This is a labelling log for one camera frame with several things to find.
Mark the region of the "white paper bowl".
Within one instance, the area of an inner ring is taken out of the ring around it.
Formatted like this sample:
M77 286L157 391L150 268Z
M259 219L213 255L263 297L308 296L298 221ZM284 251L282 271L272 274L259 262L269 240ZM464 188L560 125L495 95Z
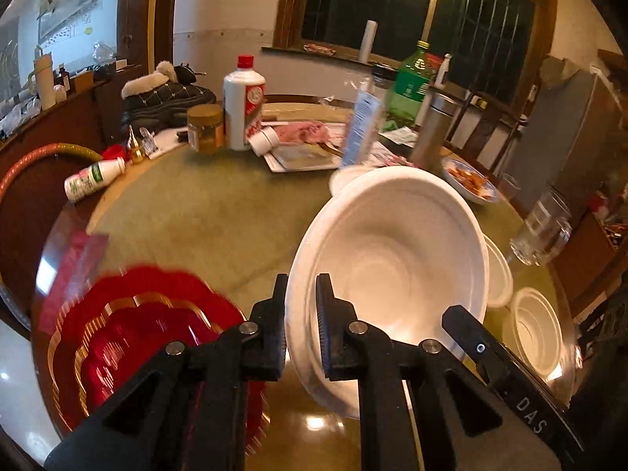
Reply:
M288 275L285 334L305 390L343 417L359 415L358 385L331 382L320 358L315 280L359 319L390 338L417 345L431 338L456 358L460 345L442 328L448 307L486 314L489 259L477 218L445 181L417 168L369 171L337 192L303 236Z

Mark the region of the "white paper plate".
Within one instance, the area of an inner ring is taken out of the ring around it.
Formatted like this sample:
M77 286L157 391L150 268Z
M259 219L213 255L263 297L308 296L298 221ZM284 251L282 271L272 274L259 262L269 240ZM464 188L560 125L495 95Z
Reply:
M331 174L329 179L329 190L332 197L339 194L351 182L356 181L362 175L374 171L375 167L364 165L353 165L340 168Z

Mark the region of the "small red scalloped plate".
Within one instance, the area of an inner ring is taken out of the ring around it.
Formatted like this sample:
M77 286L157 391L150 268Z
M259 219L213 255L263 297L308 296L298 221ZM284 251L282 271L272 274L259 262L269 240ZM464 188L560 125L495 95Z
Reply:
M85 325L75 353L82 413L90 416L169 342L187 347L215 340L223 328L190 301L142 294L105 304Z

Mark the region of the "large red scalloped plate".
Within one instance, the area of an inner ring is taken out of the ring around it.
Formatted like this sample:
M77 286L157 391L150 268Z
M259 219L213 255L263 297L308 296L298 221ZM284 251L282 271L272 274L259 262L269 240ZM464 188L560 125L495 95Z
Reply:
M168 343L215 341L242 311L183 270L136 266L109 274L55 320L47 365L57 426L68 435Z

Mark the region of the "white ribbed plastic bowl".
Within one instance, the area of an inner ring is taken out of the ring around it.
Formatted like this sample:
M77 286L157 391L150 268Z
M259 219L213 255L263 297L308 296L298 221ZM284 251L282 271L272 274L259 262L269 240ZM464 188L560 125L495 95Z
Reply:
M486 240L487 256L489 257L489 288L486 303L490 309L501 309L513 296L513 276L508 261L489 236Z

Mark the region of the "glass mug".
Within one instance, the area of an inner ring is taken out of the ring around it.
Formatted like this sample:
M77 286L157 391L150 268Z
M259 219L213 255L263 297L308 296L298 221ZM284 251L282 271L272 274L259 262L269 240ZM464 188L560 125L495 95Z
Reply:
M510 239L512 254L526 266L541 266L556 258L571 237L571 211L550 187L534 203L523 226Z

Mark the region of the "red packet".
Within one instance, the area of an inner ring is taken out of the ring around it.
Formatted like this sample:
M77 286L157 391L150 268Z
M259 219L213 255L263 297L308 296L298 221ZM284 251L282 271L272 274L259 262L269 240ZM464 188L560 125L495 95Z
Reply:
M72 234L42 301L37 324L37 329L42 333L52 335L62 308L77 301L87 291L108 247L109 237L109 234L89 235L84 231Z

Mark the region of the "blue plate with food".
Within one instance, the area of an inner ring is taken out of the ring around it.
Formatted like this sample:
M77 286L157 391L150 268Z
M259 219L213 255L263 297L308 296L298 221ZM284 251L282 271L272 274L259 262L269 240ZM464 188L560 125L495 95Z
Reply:
M499 200L499 192L489 179L462 159L443 157L441 168L445 180L468 202L486 205Z

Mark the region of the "white yogurt drink bottle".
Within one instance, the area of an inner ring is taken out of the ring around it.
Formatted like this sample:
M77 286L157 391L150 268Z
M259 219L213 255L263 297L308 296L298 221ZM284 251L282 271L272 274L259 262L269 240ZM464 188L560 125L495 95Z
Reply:
M66 197L69 202L76 203L98 190L108 187L125 172L126 162L122 157L94 163L67 177L64 182Z

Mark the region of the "white pill bottle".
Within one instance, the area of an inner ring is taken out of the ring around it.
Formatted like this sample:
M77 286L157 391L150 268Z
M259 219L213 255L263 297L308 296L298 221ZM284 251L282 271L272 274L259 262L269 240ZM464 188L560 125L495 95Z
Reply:
M248 142L256 156L263 156L280 144L280 138L272 126L266 126L252 134Z

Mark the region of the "clear labelled bottle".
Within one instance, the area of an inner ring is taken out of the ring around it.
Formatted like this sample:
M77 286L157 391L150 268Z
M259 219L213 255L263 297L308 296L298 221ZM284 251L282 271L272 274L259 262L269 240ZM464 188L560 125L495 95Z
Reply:
M374 77L366 78L356 93L352 116L345 132L341 167L363 164L371 154L384 111L382 91Z

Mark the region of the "pink cloth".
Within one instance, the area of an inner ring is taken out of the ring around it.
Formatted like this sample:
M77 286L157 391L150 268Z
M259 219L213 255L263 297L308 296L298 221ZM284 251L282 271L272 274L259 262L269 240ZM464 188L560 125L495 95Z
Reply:
M283 145L320 144L329 139L328 127L319 121L294 121L272 128Z

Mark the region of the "steel thermos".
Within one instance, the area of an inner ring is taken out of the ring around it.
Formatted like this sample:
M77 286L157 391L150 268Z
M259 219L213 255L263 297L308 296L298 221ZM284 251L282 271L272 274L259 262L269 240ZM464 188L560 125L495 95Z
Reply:
M423 123L419 127L410 161L418 168L432 170L440 160L440 151L453 122L459 103L441 90L430 87L424 102L428 103Z

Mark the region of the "green soda bottle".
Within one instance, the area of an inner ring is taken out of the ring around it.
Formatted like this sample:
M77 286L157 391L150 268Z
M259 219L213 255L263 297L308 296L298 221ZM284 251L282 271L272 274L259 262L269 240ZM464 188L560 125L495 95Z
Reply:
M396 79L386 107L383 130L412 128L434 76L429 44L420 40L417 50L397 70Z

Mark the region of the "white paper roll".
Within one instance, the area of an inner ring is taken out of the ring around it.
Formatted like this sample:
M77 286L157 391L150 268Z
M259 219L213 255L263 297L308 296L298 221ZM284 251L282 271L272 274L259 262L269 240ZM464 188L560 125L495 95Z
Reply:
M375 42L375 37L378 29L378 22L374 20L368 20L365 24L364 34L359 50L358 61L361 64L367 64L369 57L371 56L372 45Z

